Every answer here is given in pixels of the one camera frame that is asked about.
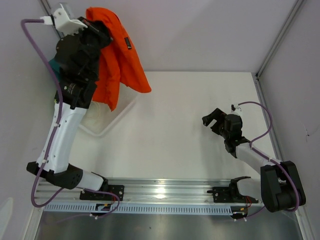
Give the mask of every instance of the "white floor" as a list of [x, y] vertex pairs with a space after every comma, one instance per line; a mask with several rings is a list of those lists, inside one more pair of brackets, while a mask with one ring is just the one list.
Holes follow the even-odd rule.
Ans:
[[[101, 137], [79, 129], [70, 163], [107, 178], [232, 179], [259, 175], [225, 150], [221, 136], [202, 124], [215, 108], [258, 101], [251, 73], [147, 72], [152, 92]], [[243, 135], [253, 139], [267, 126], [256, 105], [242, 107]], [[268, 136], [255, 144], [274, 157]]]

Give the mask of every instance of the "orange cloth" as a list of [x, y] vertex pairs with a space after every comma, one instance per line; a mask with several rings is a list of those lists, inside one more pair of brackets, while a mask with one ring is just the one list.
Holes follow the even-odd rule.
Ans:
[[136, 48], [117, 15], [101, 7], [90, 7], [85, 14], [90, 21], [102, 21], [113, 38], [101, 50], [99, 81], [92, 100], [108, 104], [113, 111], [118, 103], [120, 83], [140, 93], [151, 92]]

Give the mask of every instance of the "white wall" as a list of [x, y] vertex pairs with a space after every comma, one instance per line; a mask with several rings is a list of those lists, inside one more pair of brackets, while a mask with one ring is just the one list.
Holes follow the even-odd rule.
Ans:
[[306, 1], [261, 80], [285, 160], [297, 165], [315, 239], [320, 239], [319, 10], [320, 1]]
[[[251, 73], [152, 71], [146, 76], [152, 92], [140, 94], [104, 135], [76, 133], [71, 164], [108, 178], [259, 178], [249, 165], [227, 153], [223, 138], [201, 119], [216, 108], [229, 113], [231, 104], [258, 101]], [[266, 132], [260, 107], [246, 105], [242, 110], [246, 138]], [[93, 127], [108, 119], [104, 114], [92, 116]], [[274, 156], [269, 137], [256, 146]]]
[[[43, 148], [53, 114], [54, 85], [20, 27], [23, 18], [43, 16], [36, 0], [0, 2], [0, 205], [13, 198], [4, 240], [21, 239], [30, 216], [35, 177], [26, 171]], [[48, 26], [29, 25], [46, 56], [54, 56], [57, 37]]]
[[[114, 11], [146, 71], [258, 71], [296, 0], [68, 0]], [[54, 5], [60, 0], [49, 0]]]

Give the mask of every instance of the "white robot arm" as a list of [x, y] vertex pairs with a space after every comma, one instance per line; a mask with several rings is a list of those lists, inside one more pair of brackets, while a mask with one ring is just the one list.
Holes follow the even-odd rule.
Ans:
[[107, 179], [69, 164], [69, 155], [97, 87], [101, 49], [113, 39], [102, 22], [89, 22], [83, 17], [74, 19], [66, 3], [59, 3], [52, 9], [51, 16], [41, 19], [65, 35], [58, 41], [54, 57], [60, 66], [62, 99], [55, 95], [54, 116], [46, 143], [37, 161], [28, 163], [27, 171], [34, 175], [40, 171], [40, 177], [61, 188], [107, 192]]
[[[232, 179], [229, 189], [223, 191], [230, 193], [234, 202], [243, 203], [246, 196], [260, 200], [270, 212], [296, 209], [304, 205], [306, 196], [295, 164], [271, 158], [254, 147], [252, 142], [242, 135], [242, 111], [238, 105], [235, 106], [231, 106], [230, 114], [216, 108], [202, 118], [203, 124], [207, 127], [216, 120], [211, 130], [224, 138], [226, 151], [256, 170], [260, 174], [260, 180], [249, 176], [238, 177]], [[219, 189], [213, 188], [209, 193], [218, 196], [217, 191]]]

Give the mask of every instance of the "transparent container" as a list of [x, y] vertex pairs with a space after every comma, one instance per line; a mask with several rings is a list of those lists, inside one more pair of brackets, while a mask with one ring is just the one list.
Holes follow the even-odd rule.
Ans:
[[105, 103], [92, 101], [79, 128], [94, 137], [102, 137], [135, 104], [139, 93], [120, 84], [119, 99], [114, 111]]

